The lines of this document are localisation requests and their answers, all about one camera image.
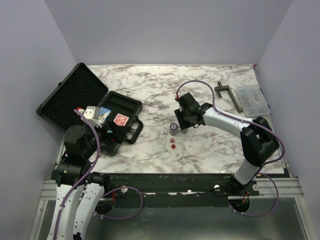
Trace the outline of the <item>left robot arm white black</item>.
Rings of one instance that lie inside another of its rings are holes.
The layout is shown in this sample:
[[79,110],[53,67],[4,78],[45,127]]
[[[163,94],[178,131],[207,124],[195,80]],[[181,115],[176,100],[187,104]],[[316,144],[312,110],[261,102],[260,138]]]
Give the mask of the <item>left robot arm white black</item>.
[[111,191],[107,174],[92,172],[89,158],[110,140],[106,130],[74,125],[65,132],[65,154],[53,172],[56,203],[49,240],[83,240],[100,198]]

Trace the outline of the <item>purple grey poker chip stack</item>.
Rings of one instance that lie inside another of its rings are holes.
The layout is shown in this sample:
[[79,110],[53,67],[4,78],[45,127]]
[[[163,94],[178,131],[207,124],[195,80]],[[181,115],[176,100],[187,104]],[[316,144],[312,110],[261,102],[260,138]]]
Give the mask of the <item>purple grey poker chip stack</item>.
[[169,134],[171,136],[176,136],[178,134],[179,127],[176,123],[171,123],[169,126]]

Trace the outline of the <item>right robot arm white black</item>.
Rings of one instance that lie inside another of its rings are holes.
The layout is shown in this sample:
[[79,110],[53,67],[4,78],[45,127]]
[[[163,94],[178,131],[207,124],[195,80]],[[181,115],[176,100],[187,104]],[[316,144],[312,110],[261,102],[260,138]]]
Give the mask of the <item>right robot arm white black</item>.
[[240,118],[218,110],[210,103],[200,105],[189,92],[175,100],[179,108],[174,113],[181,130],[203,125],[218,128],[241,140],[244,161],[233,175],[230,191],[236,196],[243,195],[248,190],[248,183],[280,146],[267,120],[263,117]]

